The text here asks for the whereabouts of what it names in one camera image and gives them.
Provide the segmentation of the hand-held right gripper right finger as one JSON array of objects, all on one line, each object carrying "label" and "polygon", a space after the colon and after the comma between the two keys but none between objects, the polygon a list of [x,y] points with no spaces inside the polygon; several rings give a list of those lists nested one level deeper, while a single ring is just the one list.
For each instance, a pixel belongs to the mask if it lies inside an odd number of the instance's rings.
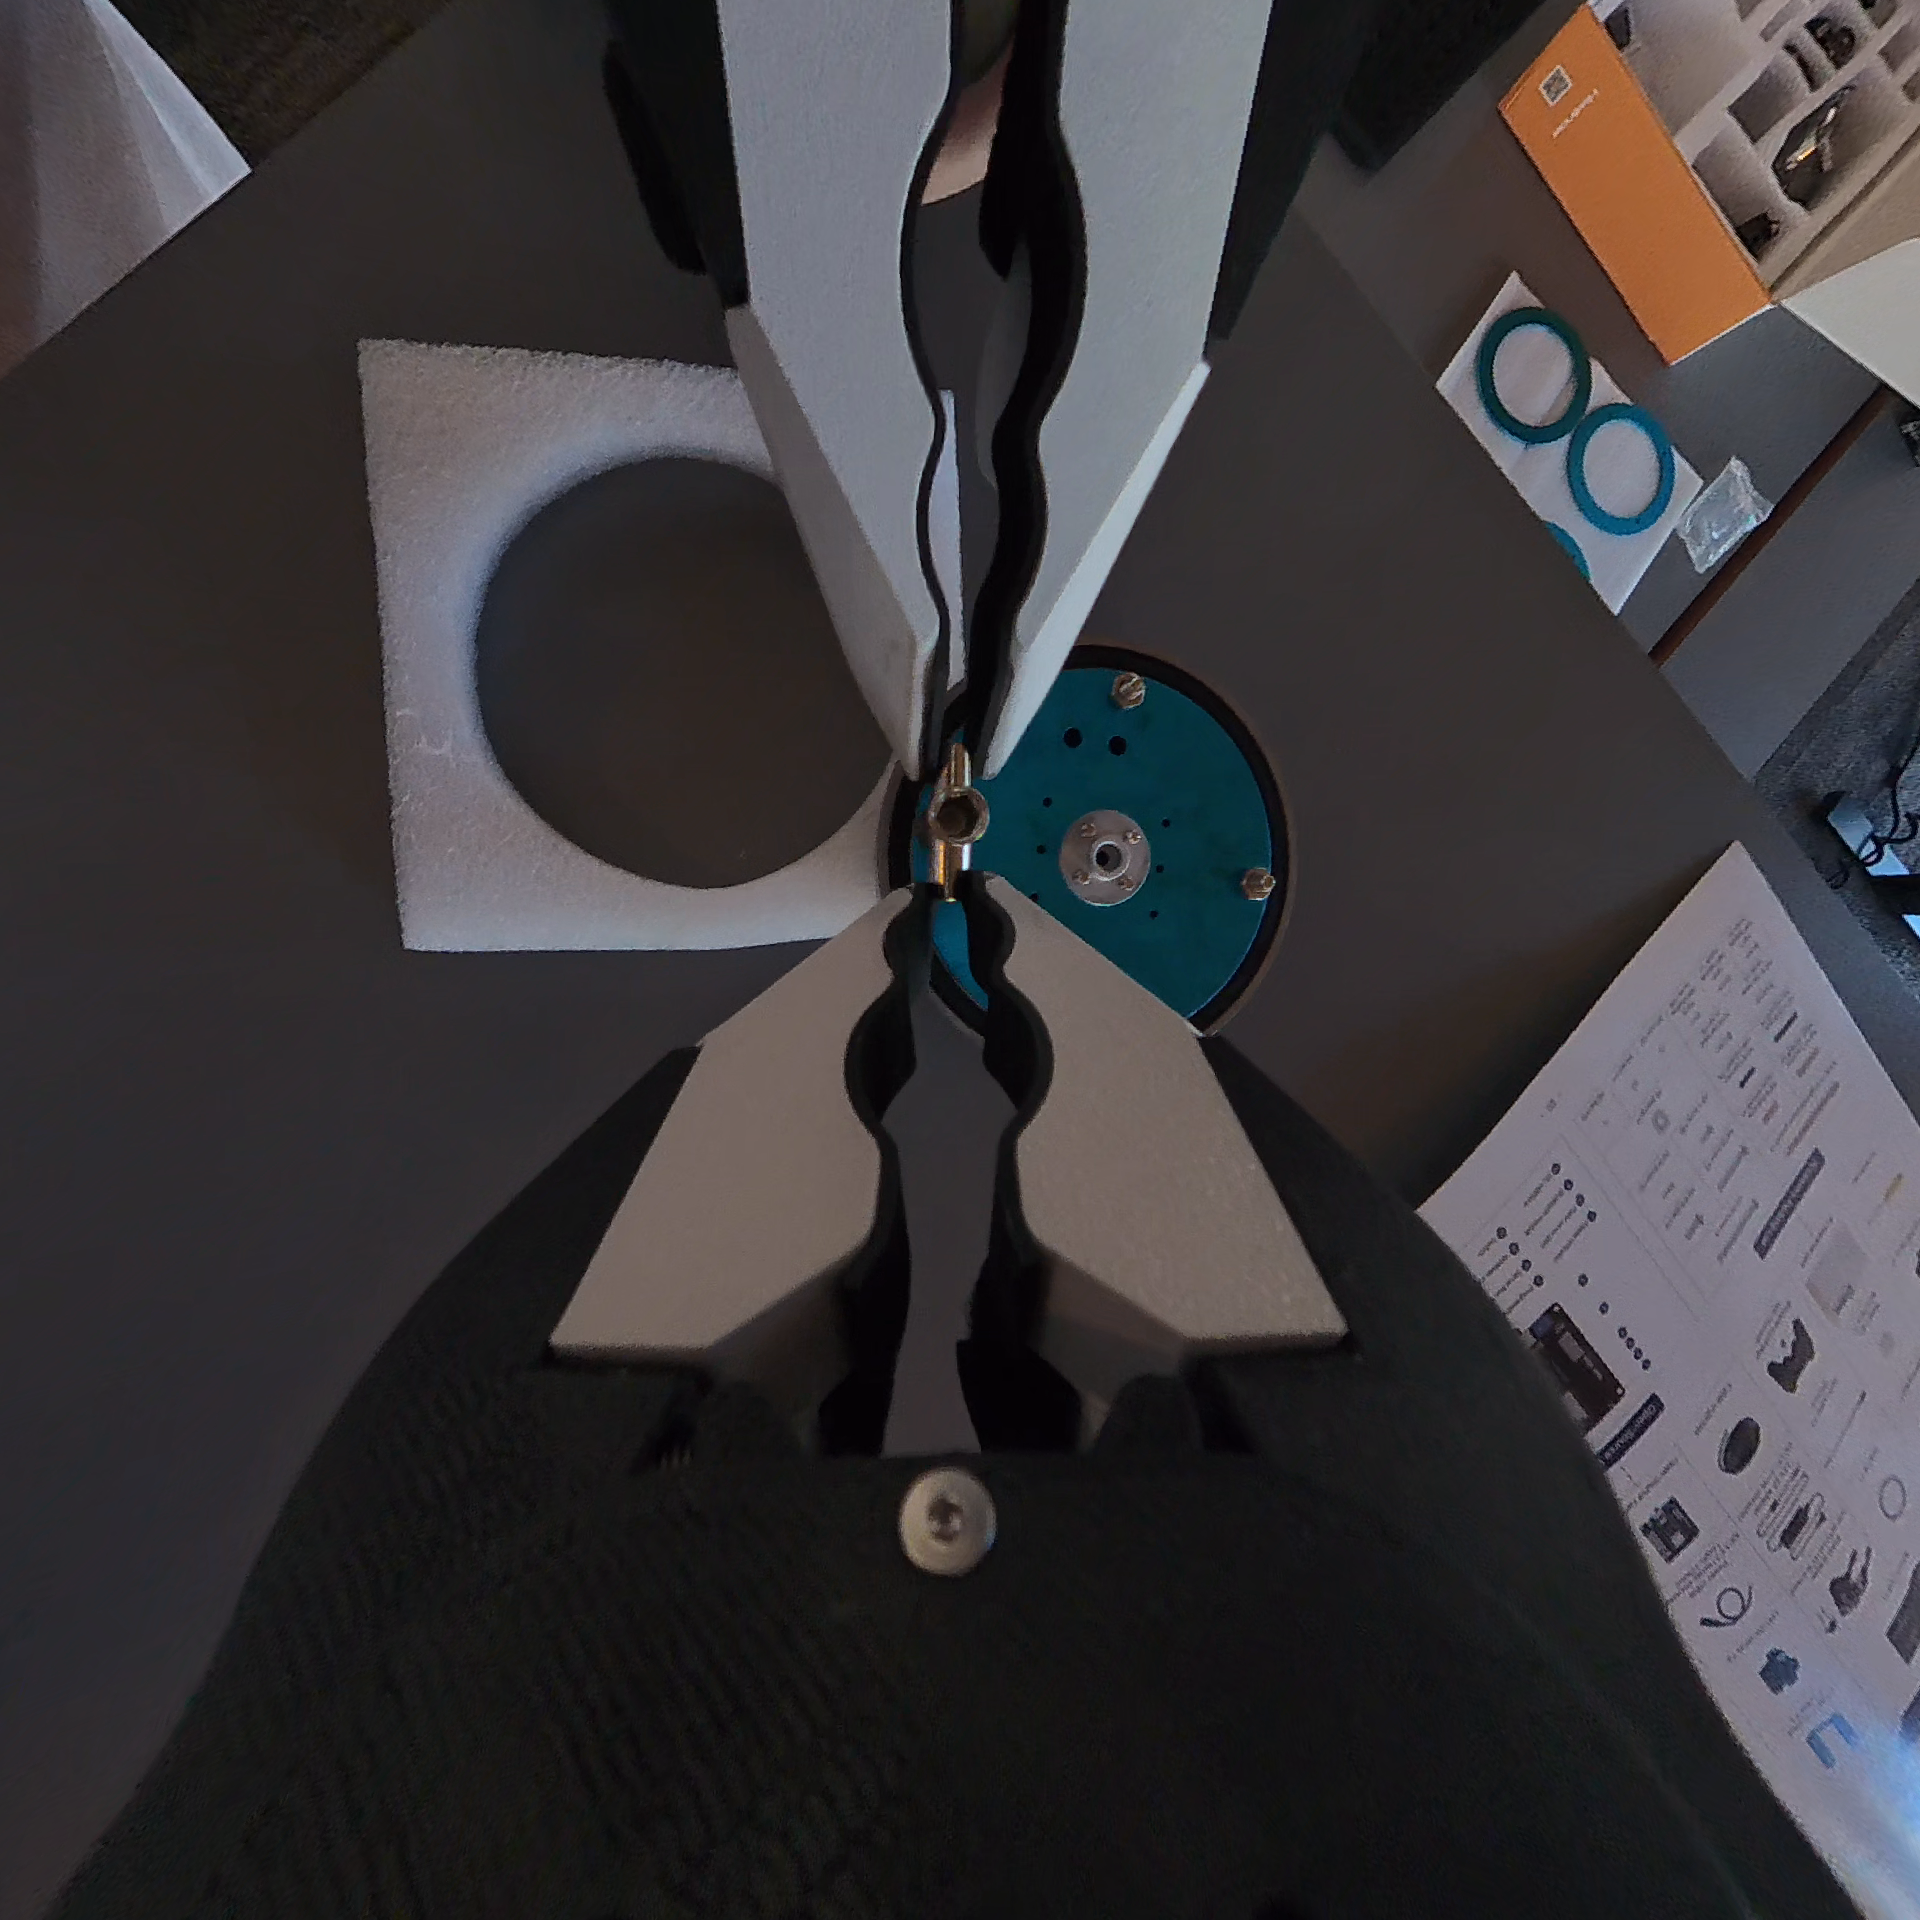
[{"label": "hand-held right gripper right finger", "polygon": [[1002,877],[962,881],[1015,1104],[955,1344],[989,1451],[1077,1450],[1137,1377],[1327,1351],[1346,1322],[1200,1032]]}]

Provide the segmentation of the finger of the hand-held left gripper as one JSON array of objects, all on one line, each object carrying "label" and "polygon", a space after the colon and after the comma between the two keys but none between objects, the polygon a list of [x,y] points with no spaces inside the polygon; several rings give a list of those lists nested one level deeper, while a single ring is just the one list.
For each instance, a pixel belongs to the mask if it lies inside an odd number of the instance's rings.
[{"label": "finger of the hand-held left gripper", "polygon": [[948,597],[927,543],[946,414],[905,239],[952,93],[948,2],[717,2],[745,301],[735,368],[833,629],[910,774],[933,759]]},{"label": "finger of the hand-held left gripper", "polygon": [[1205,384],[1266,14],[1022,14],[989,171],[1012,254],[977,394],[997,543],[962,730],[983,771],[1032,723]]}]

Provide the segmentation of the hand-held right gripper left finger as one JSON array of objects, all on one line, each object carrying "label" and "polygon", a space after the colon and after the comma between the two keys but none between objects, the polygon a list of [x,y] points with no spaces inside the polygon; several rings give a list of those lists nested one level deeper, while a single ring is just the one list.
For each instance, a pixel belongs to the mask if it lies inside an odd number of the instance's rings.
[{"label": "hand-held right gripper left finger", "polygon": [[823,1451],[880,1451],[910,1307],[898,1147],[922,888],[898,888],[684,1068],[584,1283],[558,1360],[740,1381]]}]

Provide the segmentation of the teal round metal disc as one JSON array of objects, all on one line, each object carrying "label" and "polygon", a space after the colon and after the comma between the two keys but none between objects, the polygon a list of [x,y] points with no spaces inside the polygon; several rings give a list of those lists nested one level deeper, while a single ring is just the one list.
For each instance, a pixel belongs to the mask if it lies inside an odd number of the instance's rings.
[{"label": "teal round metal disc", "polygon": [[[1115,710],[1118,671],[1147,681]],[[1212,1032],[1254,990],[1288,893],[1283,794],[1245,719],[1189,671],[1085,641],[992,778],[972,869],[1002,877],[1057,922]],[[1266,867],[1266,902],[1239,873]]]}]

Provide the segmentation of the metal T-handle socket wrench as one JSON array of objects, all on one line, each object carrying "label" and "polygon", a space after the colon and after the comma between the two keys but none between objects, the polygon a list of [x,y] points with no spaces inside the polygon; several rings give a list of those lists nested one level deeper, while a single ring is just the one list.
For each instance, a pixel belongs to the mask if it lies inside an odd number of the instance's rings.
[{"label": "metal T-handle socket wrench", "polygon": [[940,771],[929,782],[922,805],[922,851],[927,851],[927,882],[952,902],[958,877],[972,869],[972,851],[984,838],[992,810],[973,784],[972,749],[955,736],[946,741]]}]

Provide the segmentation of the orange white cardboard box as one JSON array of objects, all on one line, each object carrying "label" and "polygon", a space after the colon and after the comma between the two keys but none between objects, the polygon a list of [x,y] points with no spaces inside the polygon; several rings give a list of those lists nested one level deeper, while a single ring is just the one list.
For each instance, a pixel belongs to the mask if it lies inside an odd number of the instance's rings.
[{"label": "orange white cardboard box", "polygon": [[1787,307],[1916,403],[1916,2],[1582,2],[1499,114],[1664,363]]}]

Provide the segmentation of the white foam sheet with hole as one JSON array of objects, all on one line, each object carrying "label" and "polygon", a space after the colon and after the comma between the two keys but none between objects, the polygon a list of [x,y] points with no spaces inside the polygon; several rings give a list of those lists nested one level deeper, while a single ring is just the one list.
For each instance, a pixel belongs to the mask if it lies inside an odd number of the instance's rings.
[{"label": "white foam sheet with hole", "polygon": [[485,739],[475,625],[526,522],[602,472],[711,455],[776,479],[735,368],[358,341],[395,893],[404,949],[745,949],[823,941],[884,890],[880,778],[773,877],[623,873],[555,830]]}]

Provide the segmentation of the white instruction booklet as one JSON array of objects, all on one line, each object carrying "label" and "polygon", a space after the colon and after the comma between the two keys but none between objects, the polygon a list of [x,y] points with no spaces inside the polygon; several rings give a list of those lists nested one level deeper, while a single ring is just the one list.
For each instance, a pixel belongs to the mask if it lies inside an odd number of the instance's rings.
[{"label": "white instruction booklet", "polygon": [[1916,1120],[1743,845],[1422,1217],[1769,1784],[1916,1915]]}]

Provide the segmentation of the white backing card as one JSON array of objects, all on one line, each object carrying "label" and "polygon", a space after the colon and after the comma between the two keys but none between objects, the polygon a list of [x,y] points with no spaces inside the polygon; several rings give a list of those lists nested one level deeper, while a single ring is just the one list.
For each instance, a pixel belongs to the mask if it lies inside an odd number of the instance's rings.
[{"label": "white backing card", "polygon": [[1666,423],[1520,275],[1507,275],[1434,386],[1620,613],[1702,490]]}]

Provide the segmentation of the small clear plastic bag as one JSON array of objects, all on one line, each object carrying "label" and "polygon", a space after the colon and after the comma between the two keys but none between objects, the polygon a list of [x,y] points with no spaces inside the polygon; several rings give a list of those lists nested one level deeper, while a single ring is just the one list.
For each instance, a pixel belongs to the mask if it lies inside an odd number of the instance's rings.
[{"label": "small clear plastic bag", "polygon": [[1769,513],[1770,498],[1758,490],[1747,458],[1726,455],[1714,483],[1705,483],[1677,516],[1690,572],[1710,574],[1764,526]]}]

